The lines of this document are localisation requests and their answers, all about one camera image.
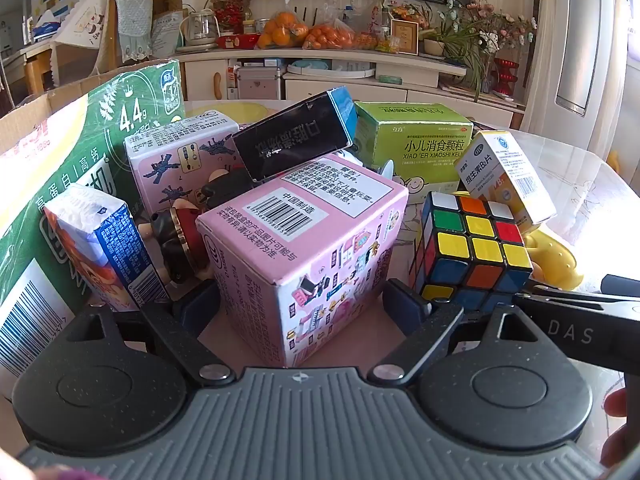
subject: green box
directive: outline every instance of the green box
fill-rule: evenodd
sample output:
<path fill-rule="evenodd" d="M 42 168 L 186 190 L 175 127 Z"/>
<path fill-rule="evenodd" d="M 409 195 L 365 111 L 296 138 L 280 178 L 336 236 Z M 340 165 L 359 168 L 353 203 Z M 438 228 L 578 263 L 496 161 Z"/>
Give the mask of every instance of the green box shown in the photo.
<path fill-rule="evenodd" d="M 374 168 L 391 159 L 394 180 L 409 189 L 409 203 L 422 203 L 429 191 L 458 188 L 453 164 L 471 140 L 471 121 L 441 104 L 355 105 L 358 157 Z"/>
<path fill-rule="evenodd" d="M 118 74 L 84 95 L 82 83 L 72 90 L 81 97 L 50 116 L 36 113 L 47 108 L 43 96 L 0 121 L 0 134 L 15 138 L 20 118 L 46 118 L 0 155 L 0 394 L 7 397 L 91 292 L 49 226 L 45 202 L 78 182 L 139 210 L 124 138 L 184 117 L 177 61 Z"/>

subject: photo frame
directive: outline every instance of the photo frame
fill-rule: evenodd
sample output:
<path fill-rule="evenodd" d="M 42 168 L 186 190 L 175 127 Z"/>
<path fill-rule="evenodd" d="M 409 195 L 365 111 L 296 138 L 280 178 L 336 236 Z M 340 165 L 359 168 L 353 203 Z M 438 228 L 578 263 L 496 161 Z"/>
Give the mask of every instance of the photo frame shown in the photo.
<path fill-rule="evenodd" d="M 391 35 L 400 38 L 400 54 L 418 55 L 418 23 L 391 20 Z"/>

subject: red vase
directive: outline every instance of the red vase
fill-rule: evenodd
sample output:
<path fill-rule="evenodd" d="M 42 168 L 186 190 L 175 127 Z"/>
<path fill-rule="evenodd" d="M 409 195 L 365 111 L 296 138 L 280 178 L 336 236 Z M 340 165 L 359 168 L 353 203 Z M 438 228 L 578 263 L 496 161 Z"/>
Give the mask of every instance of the red vase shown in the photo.
<path fill-rule="evenodd" d="M 498 78 L 495 91 L 498 92 L 498 94 L 513 95 L 513 89 L 509 86 L 509 83 L 515 83 L 518 77 L 511 73 L 511 69 L 514 68 L 517 70 L 520 64 L 499 57 L 495 58 L 494 63 L 498 67 L 498 72 L 494 72 L 494 75 Z"/>

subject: kettle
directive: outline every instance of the kettle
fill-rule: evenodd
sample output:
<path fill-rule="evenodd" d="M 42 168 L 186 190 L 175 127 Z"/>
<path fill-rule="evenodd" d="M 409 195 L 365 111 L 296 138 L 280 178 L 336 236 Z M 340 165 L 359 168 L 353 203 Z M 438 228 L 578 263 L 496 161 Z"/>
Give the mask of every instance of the kettle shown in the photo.
<path fill-rule="evenodd" d="M 187 46 L 215 43 L 220 36 L 218 19 L 213 10 L 195 10 L 180 23 L 180 33 Z"/>

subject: tv cabinet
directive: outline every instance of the tv cabinet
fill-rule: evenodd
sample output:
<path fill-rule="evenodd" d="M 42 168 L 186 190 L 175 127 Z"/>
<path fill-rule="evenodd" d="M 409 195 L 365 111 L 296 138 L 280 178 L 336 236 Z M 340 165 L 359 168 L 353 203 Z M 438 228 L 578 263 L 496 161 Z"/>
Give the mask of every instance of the tv cabinet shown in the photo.
<path fill-rule="evenodd" d="M 401 85 L 381 83 L 374 77 L 362 79 L 327 78 L 285 73 L 284 98 L 302 101 L 336 86 L 345 85 L 351 97 L 370 102 L 441 103 L 452 110 L 481 123 L 502 128 L 517 128 L 524 116 L 524 106 L 491 100 L 474 102 L 469 95 L 460 95 L 438 87 L 440 75 L 463 76 L 466 69 L 438 60 L 402 54 L 384 54 L 370 50 L 302 50 L 300 48 L 236 50 L 219 49 L 200 54 L 178 56 L 184 81 L 185 99 L 206 101 L 227 99 L 226 68 L 229 59 L 346 59 L 382 63 L 385 72 L 397 66 L 399 72 L 412 71 L 412 83 Z"/>

